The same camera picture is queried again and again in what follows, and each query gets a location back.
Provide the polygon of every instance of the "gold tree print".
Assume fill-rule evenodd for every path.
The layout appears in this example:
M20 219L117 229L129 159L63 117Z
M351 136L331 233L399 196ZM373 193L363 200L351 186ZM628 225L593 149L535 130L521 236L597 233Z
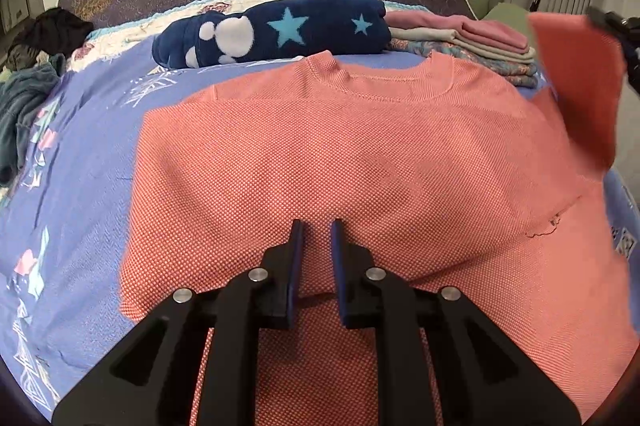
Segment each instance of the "gold tree print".
M90 20L109 7L112 0L74 0L72 9L83 20Z

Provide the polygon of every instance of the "pink sweater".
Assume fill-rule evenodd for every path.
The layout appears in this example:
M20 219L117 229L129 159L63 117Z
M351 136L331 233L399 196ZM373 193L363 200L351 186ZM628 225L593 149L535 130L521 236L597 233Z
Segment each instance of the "pink sweater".
M527 37L495 20L471 20L464 15L440 16L420 10L387 12L390 28L455 29L464 38L478 44L523 54L529 50Z
M559 104L443 54L389 71L325 52L147 113L122 311L224 285L303 219L299 322L260 336L256 424L376 424L372 334L327 298L341 217L381 267L460 287L588 418L638 346L602 194L621 56L581 18L533 22Z

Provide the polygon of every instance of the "blue bedsheet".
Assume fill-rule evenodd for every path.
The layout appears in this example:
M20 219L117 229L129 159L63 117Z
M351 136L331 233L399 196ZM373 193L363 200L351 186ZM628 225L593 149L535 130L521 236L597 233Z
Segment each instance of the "blue bedsheet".
M0 355L47 418L132 327L118 312L118 270L143 114L284 64L164 71L151 58L151 44L63 77L40 111L25 175L0 215ZM398 52L340 59L374 68L423 60ZM628 252L640 219L615 173L607 190L614 243Z

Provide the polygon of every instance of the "sweater neckline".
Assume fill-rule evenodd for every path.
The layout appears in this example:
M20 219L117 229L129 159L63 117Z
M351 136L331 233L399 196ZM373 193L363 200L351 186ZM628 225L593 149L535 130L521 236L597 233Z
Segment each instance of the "sweater neckline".
M453 80L453 58L439 52L431 52L418 65L406 69L341 63L329 51L301 60L300 66L315 81L337 91L396 103L432 100L449 91Z

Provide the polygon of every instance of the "dark clothing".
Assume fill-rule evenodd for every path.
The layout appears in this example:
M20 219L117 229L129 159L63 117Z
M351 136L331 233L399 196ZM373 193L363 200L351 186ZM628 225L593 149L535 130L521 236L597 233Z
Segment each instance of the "dark clothing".
M50 55L63 54L66 58L82 47L87 35L94 30L91 22L81 20L62 8L51 8L31 21L18 33L9 48L28 45Z
M28 69L36 64L40 49L25 44L14 45L6 59L6 67L10 71Z
M9 186L24 166L31 126L64 66L65 58L58 54L14 72L0 87L0 186Z

